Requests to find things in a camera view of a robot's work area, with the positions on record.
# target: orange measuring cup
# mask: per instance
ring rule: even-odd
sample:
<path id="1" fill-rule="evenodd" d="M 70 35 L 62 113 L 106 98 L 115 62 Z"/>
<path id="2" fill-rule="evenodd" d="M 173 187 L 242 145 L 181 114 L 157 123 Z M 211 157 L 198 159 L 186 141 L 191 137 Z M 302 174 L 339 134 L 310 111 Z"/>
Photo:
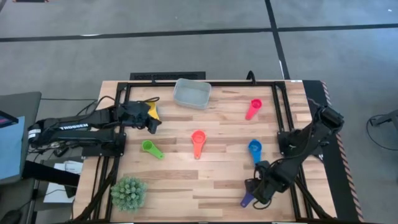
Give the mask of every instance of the orange measuring cup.
<path id="1" fill-rule="evenodd" d="M 191 139 L 193 143 L 193 155 L 195 159 L 200 159 L 201 149 L 206 141 L 206 134 L 202 130 L 197 130 L 192 134 Z"/>

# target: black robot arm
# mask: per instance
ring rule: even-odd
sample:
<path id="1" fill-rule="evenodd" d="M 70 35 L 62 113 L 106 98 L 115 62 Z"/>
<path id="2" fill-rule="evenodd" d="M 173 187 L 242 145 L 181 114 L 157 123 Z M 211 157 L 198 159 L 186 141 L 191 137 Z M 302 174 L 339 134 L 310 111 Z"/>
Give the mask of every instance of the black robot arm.
<path id="1" fill-rule="evenodd" d="M 88 115 L 42 119 L 28 128 L 29 144 L 34 148 L 67 141 L 77 142 L 82 146 L 112 145 L 118 141 L 118 134 L 113 130 L 116 126 L 137 129 L 147 127 L 148 131 L 154 134 L 162 122 L 148 114 L 149 108 L 145 101 L 129 101 L 126 104 L 95 110 Z M 77 130 L 81 128 L 99 130 Z"/>
<path id="2" fill-rule="evenodd" d="M 258 162 L 255 167 L 258 177 L 245 180 L 246 190 L 262 204 L 268 204 L 275 192 L 285 192 L 294 183 L 302 162 L 321 142 L 336 134 L 343 123 L 342 115 L 335 110 L 319 107 L 308 126 L 279 139 L 280 150 L 292 156 L 278 159 L 271 165 L 267 161 Z"/>

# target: red measuring cup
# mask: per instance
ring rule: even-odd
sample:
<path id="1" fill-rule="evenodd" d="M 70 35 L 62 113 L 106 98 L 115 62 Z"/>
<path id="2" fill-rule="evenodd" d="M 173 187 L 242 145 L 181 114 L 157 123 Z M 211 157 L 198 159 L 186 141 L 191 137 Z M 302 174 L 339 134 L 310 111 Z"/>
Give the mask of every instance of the red measuring cup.
<path id="1" fill-rule="evenodd" d="M 195 159 L 200 159 L 201 149 L 206 141 L 206 134 L 202 130 L 197 130 L 191 135 L 193 143 L 193 155 Z"/>
<path id="2" fill-rule="evenodd" d="M 250 107 L 248 112 L 246 113 L 246 119 L 249 120 L 251 119 L 261 108 L 262 103 L 260 99 L 254 99 L 250 102 Z"/>

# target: wooden table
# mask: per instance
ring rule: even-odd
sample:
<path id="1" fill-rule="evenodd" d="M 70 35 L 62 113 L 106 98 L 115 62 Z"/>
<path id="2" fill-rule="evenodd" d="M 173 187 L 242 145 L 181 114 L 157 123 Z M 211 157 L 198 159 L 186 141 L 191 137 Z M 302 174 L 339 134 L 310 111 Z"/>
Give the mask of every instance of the wooden table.
<path id="1" fill-rule="evenodd" d="M 114 96 L 116 86 L 116 81 L 103 82 L 99 97 Z M 286 87 L 294 125 L 303 128 L 312 118 L 303 84 L 286 81 Z M 255 210 L 251 204 L 241 208 L 239 204 L 245 193 L 243 181 L 253 176 L 254 165 L 248 152 L 249 141 L 258 139 L 262 142 L 263 160 L 272 162 L 281 158 L 271 88 L 214 86 L 208 108 L 203 111 L 176 105 L 173 102 L 173 90 L 173 87 L 132 88 L 130 100 L 160 97 L 157 107 L 163 123 L 154 135 L 146 130 L 126 128 L 127 143 L 125 154 L 120 159 L 118 179 L 125 176 L 138 177 L 148 184 L 148 191 L 146 203 L 137 213 L 119 212 L 114 206 L 111 221 L 294 221 L 289 191 L 276 193 L 272 204 L 265 210 Z M 253 98 L 260 98 L 263 106 L 252 120 L 246 121 L 244 116 Z M 279 101 L 287 126 L 281 94 Z M 113 102 L 105 99 L 99 108 L 111 105 Z M 204 130 L 207 135 L 200 160 L 193 157 L 190 139 L 196 129 Z M 146 139 L 152 140 L 164 152 L 163 160 L 158 160 L 141 149 L 141 142 Z M 97 157 L 90 157 L 84 161 L 73 207 L 75 215 L 80 214 L 91 200 L 97 160 Z M 318 159 L 309 157 L 303 168 L 309 191 L 326 212 L 336 216 L 323 164 Z M 106 192 L 100 218 L 104 217 L 107 198 Z M 300 193 L 298 198 L 304 216 Z"/>

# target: plastic bin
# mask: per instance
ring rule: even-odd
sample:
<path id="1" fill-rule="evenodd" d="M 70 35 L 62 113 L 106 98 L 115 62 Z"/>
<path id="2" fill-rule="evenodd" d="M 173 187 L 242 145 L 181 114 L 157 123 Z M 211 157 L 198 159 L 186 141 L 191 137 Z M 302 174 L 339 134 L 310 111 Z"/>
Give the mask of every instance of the plastic bin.
<path id="1" fill-rule="evenodd" d="M 209 102 L 211 85 L 179 78 L 174 87 L 174 101 L 180 106 L 204 110 Z"/>

